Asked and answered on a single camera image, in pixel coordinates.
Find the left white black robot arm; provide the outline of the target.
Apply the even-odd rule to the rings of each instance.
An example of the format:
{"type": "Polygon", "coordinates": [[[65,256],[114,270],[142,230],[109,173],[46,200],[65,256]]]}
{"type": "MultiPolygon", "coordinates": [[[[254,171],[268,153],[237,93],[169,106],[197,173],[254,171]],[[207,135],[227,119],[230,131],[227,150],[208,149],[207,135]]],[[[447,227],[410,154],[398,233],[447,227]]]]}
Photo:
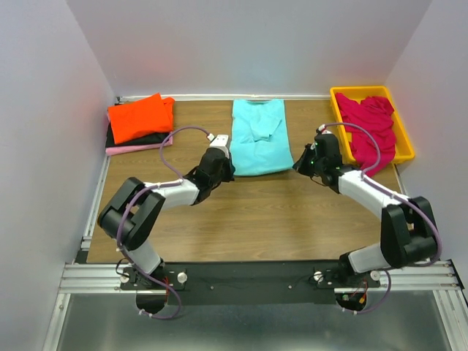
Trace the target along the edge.
{"type": "Polygon", "coordinates": [[[211,146],[199,165],[177,181],[146,184],[135,177],[125,180],[97,220],[133,266],[118,272],[121,282],[149,290],[161,282],[184,289],[186,272],[169,271],[149,243],[153,226],[161,211],[203,202],[221,183],[233,181],[234,172],[230,152],[225,147],[211,146]]]}

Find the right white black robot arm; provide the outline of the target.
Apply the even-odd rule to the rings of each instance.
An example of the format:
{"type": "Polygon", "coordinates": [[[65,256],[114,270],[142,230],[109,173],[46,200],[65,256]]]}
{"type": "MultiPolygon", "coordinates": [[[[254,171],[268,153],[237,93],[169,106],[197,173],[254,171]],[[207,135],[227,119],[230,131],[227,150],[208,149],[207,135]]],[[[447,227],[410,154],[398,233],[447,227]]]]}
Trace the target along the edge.
{"type": "Polygon", "coordinates": [[[320,178],[324,186],[356,201],[380,220],[380,242],[342,254],[326,278],[351,287],[371,271],[438,259],[440,244],[429,201],[392,192],[356,167],[344,164],[335,135],[316,135],[313,143],[305,145],[293,169],[303,176],[320,178]]]}

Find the teal t shirt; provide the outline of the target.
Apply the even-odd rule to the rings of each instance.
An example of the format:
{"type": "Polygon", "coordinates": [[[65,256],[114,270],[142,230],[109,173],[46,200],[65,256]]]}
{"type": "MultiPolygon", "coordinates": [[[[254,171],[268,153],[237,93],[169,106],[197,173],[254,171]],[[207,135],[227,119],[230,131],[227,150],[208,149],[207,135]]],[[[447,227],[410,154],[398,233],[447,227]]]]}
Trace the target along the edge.
{"type": "Polygon", "coordinates": [[[233,102],[230,153],[236,176],[261,176],[293,166],[284,100],[233,102]]]}

